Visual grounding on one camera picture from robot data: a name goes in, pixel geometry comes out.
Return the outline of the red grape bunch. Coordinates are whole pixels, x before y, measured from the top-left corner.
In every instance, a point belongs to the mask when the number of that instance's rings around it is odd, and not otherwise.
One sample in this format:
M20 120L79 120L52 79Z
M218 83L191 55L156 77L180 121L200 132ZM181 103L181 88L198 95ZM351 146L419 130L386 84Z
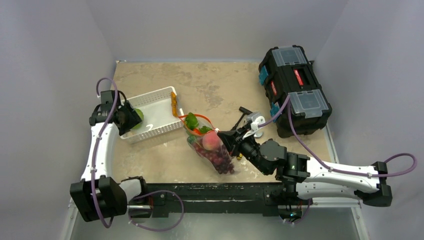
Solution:
M222 145L215 150L206 150L197 142L192 143L193 150L204 160L210 163L219 174L234 174L235 166L232 163L227 148Z

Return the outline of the pink peach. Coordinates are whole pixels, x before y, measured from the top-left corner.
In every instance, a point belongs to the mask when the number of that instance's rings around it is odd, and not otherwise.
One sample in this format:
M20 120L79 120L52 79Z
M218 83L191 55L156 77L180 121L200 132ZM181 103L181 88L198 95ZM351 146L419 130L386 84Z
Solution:
M207 151L217 151L223 145L215 131L210 131L202 137L202 147Z

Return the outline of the clear zip bag orange zipper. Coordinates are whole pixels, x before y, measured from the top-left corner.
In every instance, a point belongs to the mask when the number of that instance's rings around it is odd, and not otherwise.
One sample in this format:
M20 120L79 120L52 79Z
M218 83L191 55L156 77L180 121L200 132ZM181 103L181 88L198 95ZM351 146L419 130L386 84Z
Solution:
M234 174L233 158L218 137L218 130L206 116L189 112L178 117L187 133L187 143L218 174Z

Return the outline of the orange carrot with leaves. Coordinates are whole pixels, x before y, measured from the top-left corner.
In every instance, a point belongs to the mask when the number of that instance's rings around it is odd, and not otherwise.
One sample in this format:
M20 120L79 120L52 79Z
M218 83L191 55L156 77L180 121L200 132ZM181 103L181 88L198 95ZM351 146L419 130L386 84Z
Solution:
M187 115L182 117L182 121L186 131L190 135L203 136L214 129L211 121L200 114L189 112Z

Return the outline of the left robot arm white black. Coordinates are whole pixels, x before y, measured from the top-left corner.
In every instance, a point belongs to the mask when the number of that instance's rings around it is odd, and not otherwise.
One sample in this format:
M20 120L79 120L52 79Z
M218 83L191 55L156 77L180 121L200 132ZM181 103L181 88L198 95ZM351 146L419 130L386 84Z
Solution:
M120 90L106 90L99 94L98 104L89 117L90 150L80 180L70 185L70 196L85 222L124 215L128 203L138 205L149 199L147 183L142 176L127 177L120 183L112 176L117 139L142 123L135 108Z

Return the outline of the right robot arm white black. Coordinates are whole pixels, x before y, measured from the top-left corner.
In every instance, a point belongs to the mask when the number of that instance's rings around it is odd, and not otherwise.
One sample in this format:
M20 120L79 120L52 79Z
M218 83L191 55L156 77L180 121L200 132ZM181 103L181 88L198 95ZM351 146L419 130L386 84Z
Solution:
M282 182L280 196L288 204L312 198L350 198L372 207L389 207L392 203L384 162L323 166L314 157L289 152L273 139L259 144L253 136L237 130L219 131L217 135L232 155L242 154L263 175L274 175Z

